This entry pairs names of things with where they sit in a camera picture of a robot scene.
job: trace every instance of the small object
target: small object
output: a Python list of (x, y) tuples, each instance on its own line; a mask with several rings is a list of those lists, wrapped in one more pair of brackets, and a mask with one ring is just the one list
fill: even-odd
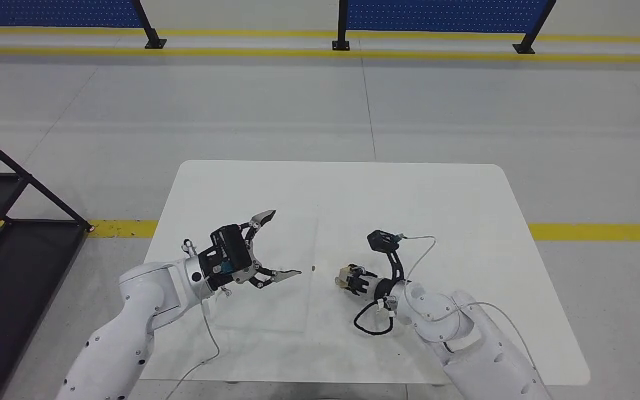
[(182, 251), (187, 253), (189, 257), (195, 257), (198, 255), (198, 253), (196, 253), (196, 246), (193, 245), (191, 239), (185, 239), (184, 242), (182, 242), (182, 246), (180, 246), (180, 248), (182, 249)]

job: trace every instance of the black metal post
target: black metal post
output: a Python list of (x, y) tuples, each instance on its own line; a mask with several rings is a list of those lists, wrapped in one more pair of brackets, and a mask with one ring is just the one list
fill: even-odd
[(540, 18), (538, 18), (533, 27), (533, 31), (525, 34), (521, 43), (515, 43), (513, 45), (513, 48), (516, 49), (518, 54), (536, 54), (536, 52), (531, 48), (531, 45), (533, 44), (533, 41), (536, 40), (538, 33), (540, 33), (540, 29), (542, 29), (542, 26), (555, 5), (556, 0), (548, 0), (547, 4), (544, 6), (544, 10), (542, 10), (542, 14), (540, 14)]
[(161, 49), (164, 47), (165, 43), (167, 43), (167, 39), (160, 39), (158, 37), (158, 33), (155, 29), (151, 27), (151, 23), (149, 22), (149, 18), (147, 18), (147, 14), (144, 12), (144, 8), (142, 7), (142, 3), (140, 0), (131, 0), (133, 3), (133, 8), (136, 9), (136, 14), (138, 14), (138, 19), (142, 24), (142, 28), (144, 29), (144, 33), (147, 34), (147, 38), (149, 41), (147, 45), (144, 46), (145, 49)]
[(40, 193), (44, 194), (49, 200), (51, 200), (55, 205), (60, 207), (62, 211), (66, 212), (71, 218), (75, 219), (84, 229), (89, 232), (93, 229), (91, 224), (87, 222), (84, 218), (82, 218), (77, 212), (73, 211), (71, 207), (69, 207), (65, 202), (60, 200), (58, 196), (53, 194), (46, 186), (44, 186), (40, 181), (33, 177), (29, 172), (27, 172), (24, 168), (20, 166), (17, 162), (13, 161), (11, 157), (9, 157), (5, 152), (0, 150), (0, 161), (6, 164), (9, 168), (11, 168), (15, 173), (17, 173), (22, 179), (26, 180), (27, 183), (32, 185), (34, 188), (38, 189)]
[(340, 0), (338, 9), (338, 40), (334, 40), (331, 44), (334, 50), (349, 51), (349, 41), (346, 40), (349, 0)]

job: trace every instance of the black cable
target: black cable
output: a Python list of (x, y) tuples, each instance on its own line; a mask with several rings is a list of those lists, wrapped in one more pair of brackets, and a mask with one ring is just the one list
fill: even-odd
[(371, 335), (371, 336), (380, 336), (380, 335), (385, 335), (389, 332), (391, 332), (391, 330), (393, 329), (393, 318), (389, 317), (389, 327), (387, 329), (385, 329), (384, 331), (379, 331), (379, 332), (373, 332), (370, 330), (367, 330), (365, 328), (363, 328), (361, 325), (358, 324), (358, 320), (360, 319), (360, 317), (362, 317), (362, 314), (364, 314), (365, 312), (367, 312), (368, 309), (370, 309), (371, 307), (375, 306), (378, 302), (376, 300), (372, 301), (371, 303), (367, 304), (366, 306), (364, 306), (364, 308), (358, 313), (358, 315), (356, 315), (356, 317), (353, 319), (353, 325), (355, 325), (356, 328), (358, 328), (359, 330), (361, 330), (362, 332)]

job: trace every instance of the blue mesh panel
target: blue mesh panel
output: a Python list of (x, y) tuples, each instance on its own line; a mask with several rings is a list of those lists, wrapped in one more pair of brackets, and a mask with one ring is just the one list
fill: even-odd
[(0, 26), (141, 25), (131, 0), (0, 0)]
[(547, 0), (349, 0), (347, 29), (529, 33)]

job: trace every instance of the cable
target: cable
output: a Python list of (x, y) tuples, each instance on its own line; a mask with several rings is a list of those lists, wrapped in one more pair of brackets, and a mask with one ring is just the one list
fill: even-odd
[(366, 306), (364, 306), (364, 308), (362, 310), (360, 310), (358, 315), (356, 315), (356, 317), (353, 319), (353, 325), (355, 325), (355, 327), (358, 328), (359, 330), (361, 330), (362, 332), (367, 333), (367, 334), (369, 334), (371, 336), (386, 335), (387, 333), (391, 332), (391, 330), (393, 329), (393, 317), (389, 317), (389, 327), (387, 329), (385, 329), (384, 331), (378, 331), (378, 332), (370, 331), (370, 330), (367, 330), (366, 328), (364, 328), (362, 325), (358, 324), (358, 320), (360, 319), (360, 317), (362, 317), (362, 315), (368, 309), (370, 309), (371, 307), (375, 306), (376, 304), (378, 304), (378, 302), (376, 300), (374, 300), (371, 303), (369, 303)]
[[(409, 302), (409, 299), (407, 298), (407, 283), (409, 282), (409, 277), (411, 276), (411, 273), (413, 272), (413, 270), (418, 266), (418, 264), (420, 264), (420, 262), (422, 261), (423, 258), (425, 258), (427, 256), (427, 254), (429, 254), (429, 252), (431, 251), (431, 249), (433, 249), (433, 247), (436, 245), (436, 238), (435, 236), (431, 236), (431, 235), (425, 235), (425, 236), (415, 236), (415, 237), (406, 237), (403, 234), (399, 234), (399, 237), (401, 237), (402, 239), (433, 239), (433, 243), (431, 244), (431, 246), (429, 246), (429, 248), (427, 248), (427, 250), (424, 252), (424, 254), (422, 254), (420, 256), (420, 258), (418, 258), (418, 260), (415, 262), (415, 264), (413, 264), (413, 267), (411, 267), (411, 269), (409, 270), (409, 273), (407, 274), (406, 278), (405, 278), (405, 286), (404, 286), (404, 298), (407, 301), (407, 304), (409, 304), (409, 307), (411, 307), (411, 309), (415, 312), (417, 312), (420, 315), (423, 315), (422, 313), (420, 313), (418, 310), (416, 310), (411, 303)], [(494, 308), (495, 310), (497, 310), (500, 314), (502, 314), (507, 321), (509, 321), (509, 323), (511, 324), (511, 326), (513, 327), (513, 329), (516, 331), (516, 333), (518, 334), (518, 337), (520, 338), (520, 341), (522, 342), (522, 344), (524, 345), (524, 349), (527, 352), (527, 356), (529, 357), (529, 361), (531, 362), (531, 366), (533, 367), (533, 369), (536, 371), (536, 375), (538, 375), (538, 379), (540, 379), (540, 383), (542, 384), (542, 387), (544, 387), (545, 392), (547, 392), (547, 395), (549, 396), (550, 399), (553, 400), (553, 396), (551, 396), (551, 393), (549, 392), (549, 389), (547, 388), (547, 385), (544, 383), (544, 380), (542, 379), (542, 375), (540, 375), (540, 371), (538, 371), (538, 367), (536, 365), (536, 362), (533, 359), (533, 356), (531, 355), (531, 351), (529, 351), (529, 346), (527, 346), (527, 342), (525, 342), (524, 338), (522, 337), (522, 334), (520, 333), (520, 330), (518, 329), (518, 327), (516, 327), (516, 324), (513, 322), (513, 320), (511, 320), (511, 318), (509, 318), (509, 316), (507, 315), (507, 313), (505, 313), (504, 311), (502, 311), (500, 309), (500, 307), (496, 306), (495, 304), (491, 304), (488, 303), (486, 301), (474, 301), (472, 303), (467, 303), (465, 305), (462, 306), (458, 306), (456, 305), (456, 307), (448, 312), (447, 314), (445, 314), (442, 317), (439, 318), (434, 318), (434, 319), (430, 319), (430, 318), (426, 318), (428, 321), (430, 322), (438, 322), (438, 321), (442, 321), (443, 319), (449, 317), (450, 315), (457, 313), (459, 311), (461, 311), (461, 308), (463, 307), (467, 307), (467, 306), (472, 306), (472, 305), (485, 305), (485, 306), (489, 306)], [(450, 352), (451, 349), (449, 349), (449, 346), (445, 343), (445, 348), (447, 350), (449, 350)]]
[(544, 383), (544, 380), (542, 379), (542, 375), (540, 375), (540, 371), (538, 371), (538, 366), (536, 365), (536, 362), (534, 361), (533, 356), (531, 355), (531, 351), (529, 350), (529, 346), (527, 345), (527, 342), (525, 342), (524, 337), (522, 337), (522, 334), (520, 333), (520, 330), (518, 329), (516, 324), (513, 322), (513, 320), (511, 318), (509, 318), (507, 313), (502, 311), (502, 309), (500, 307), (496, 306), (495, 304), (486, 302), (486, 301), (474, 301), (474, 302), (467, 303), (467, 304), (464, 304), (464, 305), (461, 305), (461, 306), (456, 305), (456, 308), (454, 308), (453, 311), (448, 312), (447, 314), (445, 314), (442, 317), (430, 319), (429, 321), (431, 321), (431, 322), (442, 321), (443, 319), (447, 318), (451, 314), (456, 313), (458, 311), (461, 311), (461, 309), (463, 307), (474, 306), (474, 305), (489, 306), (489, 307), (497, 310), (500, 314), (502, 314), (503, 317), (505, 317), (507, 319), (507, 321), (509, 321), (509, 324), (511, 324), (511, 326), (513, 327), (513, 330), (516, 331), (516, 333), (518, 334), (518, 337), (520, 338), (520, 341), (524, 345), (524, 350), (527, 352), (527, 357), (529, 357), (529, 361), (531, 362), (531, 366), (533, 367), (534, 371), (536, 371), (536, 375), (538, 375), (538, 379), (540, 379), (540, 383), (544, 387), (545, 392), (547, 392), (547, 395), (549, 396), (549, 398), (553, 400), (553, 396), (551, 396), (551, 393), (549, 392), (549, 389), (547, 388), (547, 385)]
[(413, 270), (416, 269), (418, 264), (420, 264), (420, 262), (427, 256), (427, 254), (429, 254), (429, 252), (436, 246), (436, 243), (438, 243), (438, 240), (433, 235), (407, 237), (407, 236), (405, 236), (404, 234), (401, 233), (398, 236), (400, 238), (402, 238), (402, 239), (408, 239), (408, 240), (413, 240), (413, 239), (433, 239), (433, 242), (431, 243), (431, 245), (427, 248), (427, 250), (424, 253), (422, 253), (420, 258), (418, 258), (418, 260), (413, 264), (413, 266), (409, 270), (409, 273), (404, 278), (404, 289), (403, 289), (404, 299), (407, 301), (407, 304), (409, 305), (409, 307), (411, 307), (411, 309), (413, 311), (417, 312), (419, 315), (423, 315), (420, 311), (416, 310), (415, 307), (413, 307), (413, 305), (409, 301), (409, 297), (407, 296), (407, 286), (409, 286), (409, 277), (413, 273)]
[(167, 395), (167, 397), (164, 398), (164, 400), (169, 400), (169, 398), (173, 395), (173, 393), (178, 389), (178, 386), (180, 386), (180, 384), (186, 379), (187, 375), (189, 375), (190, 373), (192, 373), (193, 371), (195, 371), (198, 367), (200, 367), (201, 365), (205, 365), (208, 364), (209, 362), (211, 362), (214, 358), (218, 357), (220, 355), (220, 346), (218, 346), (218, 342), (216, 342), (216, 339), (213, 337), (213, 333), (211, 333), (211, 327), (209, 326), (209, 321), (207, 321), (207, 315), (204, 312), (204, 304), (203, 304), (203, 298), (202, 298), (202, 288), (206, 285), (206, 282), (209, 280), (209, 276), (207, 276), (204, 280), (204, 282), (202, 282), (202, 285), (200, 285), (200, 289), (198, 290), (198, 298), (200, 299), (200, 311), (202, 311), (202, 319), (204, 319), (204, 324), (207, 327), (207, 332), (209, 332), (209, 337), (211, 338), (211, 341), (213, 342), (213, 345), (216, 347), (216, 354), (214, 354), (212, 357), (207, 358), (204, 361), (199, 362), (198, 364), (194, 365), (189, 371), (187, 371), (182, 378), (180, 378), (180, 380), (178, 381), (178, 383), (176, 383), (176, 386), (173, 387), (173, 389), (171, 390), (171, 392), (169, 392), (169, 394)]

